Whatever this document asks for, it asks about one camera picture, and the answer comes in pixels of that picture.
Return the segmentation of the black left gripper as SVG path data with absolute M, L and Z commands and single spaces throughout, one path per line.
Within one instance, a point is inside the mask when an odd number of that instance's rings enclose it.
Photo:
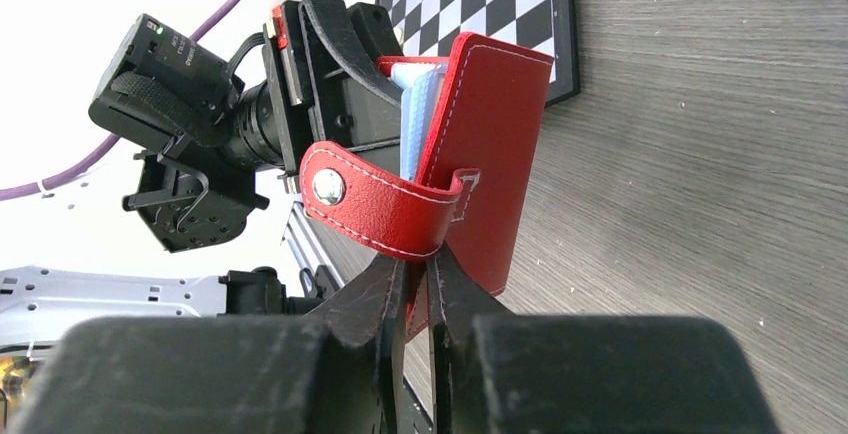
M 394 170 L 401 90 L 377 67 L 403 56 L 388 11 L 286 1 L 230 59 L 143 14 L 104 72 L 88 113 L 154 154 L 184 140 L 190 165 L 295 174 L 317 141 Z

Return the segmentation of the red leather card holder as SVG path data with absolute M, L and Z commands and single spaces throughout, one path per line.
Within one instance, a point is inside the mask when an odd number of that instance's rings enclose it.
M 465 32 L 446 64 L 412 180 L 331 141 L 301 162 L 306 212 L 376 252 L 314 311 L 346 343 L 375 337 L 384 316 L 407 338 L 424 328 L 427 260 L 460 267 L 489 294 L 506 287 L 553 60 Z

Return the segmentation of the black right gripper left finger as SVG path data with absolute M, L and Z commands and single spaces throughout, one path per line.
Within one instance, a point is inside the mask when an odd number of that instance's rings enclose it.
M 406 265 L 385 255 L 306 315 L 101 318 L 37 371 L 13 433 L 394 433 Z

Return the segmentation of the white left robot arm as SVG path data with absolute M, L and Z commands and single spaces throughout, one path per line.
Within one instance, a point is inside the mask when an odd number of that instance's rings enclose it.
M 1 205 L 1 355 L 39 360 L 103 317 L 218 317 L 274 283 L 211 250 L 269 207 L 258 175 L 296 190 L 308 149 L 333 141 L 396 169 L 400 91 L 376 60 L 399 44 L 387 11 L 285 1 L 229 58 L 143 14 L 89 107 L 133 145 L 117 161 Z

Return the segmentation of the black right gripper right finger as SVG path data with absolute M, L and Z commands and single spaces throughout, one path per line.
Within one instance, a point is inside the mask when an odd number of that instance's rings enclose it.
M 439 433 L 774 433 L 721 324 L 668 315 L 518 315 L 441 250 L 427 264 Z

